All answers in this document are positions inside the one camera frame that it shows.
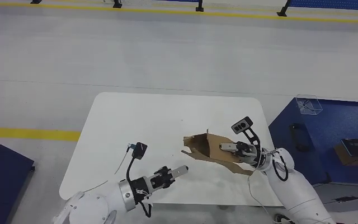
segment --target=blue cabinet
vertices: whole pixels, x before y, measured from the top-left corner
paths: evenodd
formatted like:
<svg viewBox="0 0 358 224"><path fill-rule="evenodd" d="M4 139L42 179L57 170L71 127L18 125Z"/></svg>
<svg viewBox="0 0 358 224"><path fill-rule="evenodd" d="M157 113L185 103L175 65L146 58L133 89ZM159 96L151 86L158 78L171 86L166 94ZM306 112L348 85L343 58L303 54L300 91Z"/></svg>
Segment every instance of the blue cabinet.
<svg viewBox="0 0 358 224"><path fill-rule="evenodd" d="M6 223L34 161L0 144L0 224Z"/></svg>
<svg viewBox="0 0 358 224"><path fill-rule="evenodd" d="M311 184L358 184L358 166L343 166L334 149L343 138L358 138L358 102L319 102L322 112L305 115L293 98L269 126L274 145L292 154Z"/></svg>

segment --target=black cable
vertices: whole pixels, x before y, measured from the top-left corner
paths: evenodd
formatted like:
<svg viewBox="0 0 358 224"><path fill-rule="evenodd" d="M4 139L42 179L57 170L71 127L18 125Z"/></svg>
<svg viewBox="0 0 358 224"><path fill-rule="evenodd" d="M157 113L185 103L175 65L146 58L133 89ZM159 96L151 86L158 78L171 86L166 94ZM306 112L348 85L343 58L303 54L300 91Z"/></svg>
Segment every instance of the black cable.
<svg viewBox="0 0 358 224"><path fill-rule="evenodd" d="M286 163L285 163L285 161L284 161L284 158L282 158L282 156L280 156L280 158L281 158L281 161L282 161L282 163L284 164L284 167L285 167L285 175L286 175L285 178L282 178L282 177L280 176L279 172L277 172L275 160L272 160L272 165L273 165L273 167L274 167L274 170L275 170L275 173L276 173L277 177L278 177L281 181L285 182L285 181L287 181L287 179L289 178L289 170L287 169L287 166L286 166Z"/></svg>
<svg viewBox="0 0 358 224"><path fill-rule="evenodd" d="M147 212L147 209L145 208L143 202L139 202L139 204L142 205L145 215L146 215L148 218L150 218L150 217L152 216L152 205L151 205L151 204L148 204L148 206L149 206L149 209L148 209L148 210L149 210L149 211Z"/></svg>
<svg viewBox="0 0 358 224"><path fill-rule="evenodd" d="M126 175L126 177L127 177L127 181L128 181L129 184L131 183L131 180L130 180L130 178L129 178L129 170L130 170L130 168L132 167L132 164L133 164L134 159L135 159L135 158L132 157L132 160L130 161L130 164L129 164L128 168L127 168L127 175Z"/></svg>

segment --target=blue panel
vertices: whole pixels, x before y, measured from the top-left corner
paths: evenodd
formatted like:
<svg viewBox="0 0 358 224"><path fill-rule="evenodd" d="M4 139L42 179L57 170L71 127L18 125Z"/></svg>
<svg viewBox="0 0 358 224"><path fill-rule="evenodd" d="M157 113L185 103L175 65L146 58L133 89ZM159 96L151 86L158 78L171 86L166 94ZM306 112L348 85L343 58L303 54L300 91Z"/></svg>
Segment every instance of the blue panel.
<svg viewBox="0 0 358 224"><path fill-rule="evenodd" d="M31 170L33 160L0 144L0 224L4 224Z"/></svg>
<svg viewBox="0 0 358 224"><path fill-rule="evenodd" d="M303 119L295 98L291 100L268 127L274 146L277 148L285 148L290 152L295 161L295 169L301 172L311 184L326 182L326 171L321 164L321 159L315 151L305 128L295 130L295 134L299 143L308 146L310 150L308 152L299 152L296 149L289 130L289 126L293 123L300 124L300 126L304 127Z"/></svg>
<svg viewBox="0 0 358 224"><path fill-rule="evenodd" d="M358 0L292 0L290 6L358 10Z"/></svg>
<svg viewBox="0 0 358 224"><path fill-rule="evenodd" d="M319 100L323 111L302 115L322 165L333 182L358 183L358 166L343 166L334 146L358 138L358 102Z"/></svg>
<svg viewBox="0 0 358 224"><path fill-rule="evenodd" d="M157 1L167 1L167 2L199 2L199 0L157 0Z"/></svg>
<svg viewBox="0 0 358 224"><path fill-rule="evenodd" d="M325 181L358 183L358 166L344 166L334 146L343 138L358 138L358 102L319 100L323 111L302 115L293 99L270 124L275 147L286 148L294 158L295 168L311 184ZM298 123L298 141L309 146L309 152L298 152L288 126Z"/></svg>

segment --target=black stand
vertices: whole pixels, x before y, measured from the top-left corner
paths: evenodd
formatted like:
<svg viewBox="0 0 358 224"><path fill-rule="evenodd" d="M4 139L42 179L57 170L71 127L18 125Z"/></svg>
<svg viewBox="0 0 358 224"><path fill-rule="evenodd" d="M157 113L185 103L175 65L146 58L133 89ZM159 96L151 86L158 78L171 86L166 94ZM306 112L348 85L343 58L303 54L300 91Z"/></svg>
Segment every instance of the black stand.
<svg viewBox="0 0 358 224"><path fill-rule="evenodd" d="M199 0L199 6L195 8L196 12L203 12L204 8L202 7L202 0Z"/></svg>
<svg viewBox="0 0 358 224"><path fill-rule="evenodd" d="M32 0L30 4L39 4L42 0Z"/></svg>
<svg viewBox="0 0 358 224"><path fill-rule="evenodd" d="M287 0L285 6L282 7L281 11L280 11L280 12L277 12L277 14L278 14L279 16L287 17L287 15L286 15L286 10L287 10L287 8L290 6L290 3L291 3L291 0Z"/></svg>
<svg viewBox="0 0 358 224"><path fill-rule="evenodd" d="M121 8L122 3L119 0L114 0L113 8Z"/></svg>

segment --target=torn cardboard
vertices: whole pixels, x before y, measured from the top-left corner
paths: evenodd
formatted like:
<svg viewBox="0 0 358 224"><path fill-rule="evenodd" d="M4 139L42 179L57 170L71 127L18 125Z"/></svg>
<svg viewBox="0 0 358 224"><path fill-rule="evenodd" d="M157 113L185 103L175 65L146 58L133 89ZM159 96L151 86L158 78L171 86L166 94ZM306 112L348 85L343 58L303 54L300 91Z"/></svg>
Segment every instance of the torn cardboard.
<svg viewBox="0 0 358 224"><path fill-rule="evenodd" d="M335 146L335 151L341 162L345 166L358 166L358 157L352 157L348 154L344 145L339 144Z"/></svg>
<svg viewBox="0 0 358 224"><path fill-rule="evenodd" d="M188 156L207 162L216 162L225 166L232 173L251 175L251 170L244 170L239 165L240 159L231 152L225 152L220 149L221 143L234 143L229 138L216 136L214 134L198 134L195 136L184 137L184 146L187 146L191 153L182 150L181 152Z"/></svg>

